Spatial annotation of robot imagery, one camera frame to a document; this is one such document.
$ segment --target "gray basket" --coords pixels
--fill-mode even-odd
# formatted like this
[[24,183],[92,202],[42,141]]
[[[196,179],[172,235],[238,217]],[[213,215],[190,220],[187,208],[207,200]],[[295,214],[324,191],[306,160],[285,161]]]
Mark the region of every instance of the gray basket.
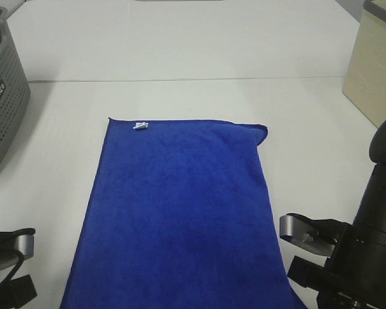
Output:
[[0,162],[23,119],[30,89],[0,7]]

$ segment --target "white tag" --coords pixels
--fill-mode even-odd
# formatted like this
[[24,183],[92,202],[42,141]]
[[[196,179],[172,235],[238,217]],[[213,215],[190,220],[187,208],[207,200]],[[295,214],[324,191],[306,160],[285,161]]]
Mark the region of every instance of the white tag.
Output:
[[135,130],[146,129],[149,126],[148,122],[136,122],[136,125],[133,127]]

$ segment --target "table surface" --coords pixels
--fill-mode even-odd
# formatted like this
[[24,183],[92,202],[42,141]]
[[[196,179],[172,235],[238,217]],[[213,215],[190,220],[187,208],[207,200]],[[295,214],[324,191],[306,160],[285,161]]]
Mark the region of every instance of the table surface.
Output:
[[[26,309],[60,305],[108,117],[267,125],[276,228],[288,212],[352,222],[376,128],[342,94],[358,23],[334,0],[106,3],[33,0],[9,19],[28,79],[52,81],[30,83],[0,166],[0,230],[37,229]],[[286,268],[324,262],[279,243]]]
[[359,25],[335,0],[33,0],[8,22],[28,80],[341,77]]

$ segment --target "microfiber towel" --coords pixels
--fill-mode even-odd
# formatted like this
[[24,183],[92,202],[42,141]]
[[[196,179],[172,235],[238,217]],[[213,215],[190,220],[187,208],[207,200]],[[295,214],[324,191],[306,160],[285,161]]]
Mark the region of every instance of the microfiber towel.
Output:
[[305,308],[290,288],[260,125],[110,120],[61,309]]

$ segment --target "beige box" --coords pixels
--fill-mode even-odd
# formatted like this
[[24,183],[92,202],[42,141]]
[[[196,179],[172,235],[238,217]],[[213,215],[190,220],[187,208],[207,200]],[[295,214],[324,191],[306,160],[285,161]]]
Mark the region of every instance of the beige box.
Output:
[[386,0],[366,0],[343,93],[376,126],[386,120]]

